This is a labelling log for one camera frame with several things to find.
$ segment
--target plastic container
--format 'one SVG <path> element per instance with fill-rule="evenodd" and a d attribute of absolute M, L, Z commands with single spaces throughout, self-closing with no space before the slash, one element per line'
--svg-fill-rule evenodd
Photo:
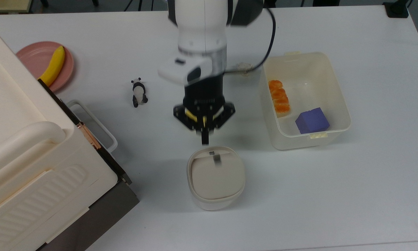
<path fill-rule="evenodd" d="M 214 146 L 193 153 L 187 165 L 187 180 L 195 204 L 212 211 L 228 206 L 239 197 L 246 175 L 234 150 Z"/>
<path fill-rule="evenodd" d="M 291 112 L 277 118 L 268 81 L 283 83 Z M 351 124 L 347 105 L 328 57 L 320 52 L 272 57 L 263 64 L 260 100 L 271 144 L 288 150 L 330 143 Z M 324 132 L 301 134 L 295 120 L 300 113 L 320 107 L 330 127 Z"/>

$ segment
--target purple cube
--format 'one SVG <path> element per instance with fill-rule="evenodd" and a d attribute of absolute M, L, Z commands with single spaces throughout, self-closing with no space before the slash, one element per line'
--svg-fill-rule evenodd
<path fill-rule="evenodd" d="M 300 113 L 295 123 L 301 134 L 322 132 L 330 127 L 330 123 L 328 123 L 320 107 Z"/>

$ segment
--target black cable connector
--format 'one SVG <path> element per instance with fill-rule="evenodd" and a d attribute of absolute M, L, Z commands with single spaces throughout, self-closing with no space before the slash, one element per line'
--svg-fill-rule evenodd
<path fill-rule="evenodd" d="M 258 67 L 260 67 L 266 61 L 266 59 L 268 59 L 269 53 L 271 52 L 271 49 L 272 49 L 272 44 L 274 43 L 276 22 L 275 22 L 275 17 L 274 17 L 274 14 L 272 13 L 272 11 L 269 8 L 266 8 L 266 10 L 268 11 L 268 13 L 269 13 L 269 15 L 271 16 L 271 19 L 272 19 L 272 35 L 271 35 L 271 41 L 269 42 L 268 51 L 266 52 L 265 57 L 263 58 L 263 60 L 258 65 L 256 65 L 255 67 L 253 67 L 250 70 L 226 70 L 224 72 L 225 74 L 226 73 L 248 73 L 250 71 L 257 70 Z"/>

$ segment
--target floor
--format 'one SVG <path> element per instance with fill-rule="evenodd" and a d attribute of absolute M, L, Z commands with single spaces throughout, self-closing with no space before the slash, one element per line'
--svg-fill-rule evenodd
<path fill-rule="evenodd" d="M 130 0 L 99 0 L 95 7 L 91 0 L 48 0 L 49 7 L 44 8 L 40 0 L 33 0 L 33 13 L 79 13 L 79 12 L 115 12 L 124 11 Z M 313 0 L 306 0 L 304 6 L 312 6 Z M 341 5 L 381 5 L 384 0 L 341 0 Z M 301 0 L 277 0 L 278 8 L 300 7 Z M 137 11 L 139 0 L 132 0 L 127 11 Z M 141 11 L 167 10 L 165 0 L 142 0 Z M 418 0 L 413 0 L 409 8 L 412 19 L 418 30 Z"/>

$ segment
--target panda figurine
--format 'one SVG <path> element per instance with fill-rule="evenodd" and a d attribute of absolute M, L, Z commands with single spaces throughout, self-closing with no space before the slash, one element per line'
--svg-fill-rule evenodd
<path fill-rule="evenodd" d="M 145 95 L 145 86 L 140 82 L 140 78 L 131 81 L 131 83 L 133 83 L 133 106 L 137 107 L 139 105 L 138 100 L 140 97 L 142 97 L 142 103 L 147 103 L 148 98 Z"/>

